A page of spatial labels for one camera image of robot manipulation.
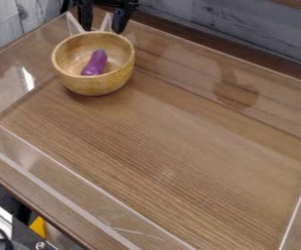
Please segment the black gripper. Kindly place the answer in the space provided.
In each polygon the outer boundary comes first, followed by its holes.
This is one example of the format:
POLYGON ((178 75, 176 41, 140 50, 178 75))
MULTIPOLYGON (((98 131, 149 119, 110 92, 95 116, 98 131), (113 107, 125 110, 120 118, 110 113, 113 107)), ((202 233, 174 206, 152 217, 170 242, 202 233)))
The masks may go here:
POLYGON ((78 5, 79 23, 85 31, 91 30, 93 7, 95 5, 117 8, 113 16, 111 29, 121 34, 128 26, 132 10, 140 7, 140 0, 74 0, 78 5))

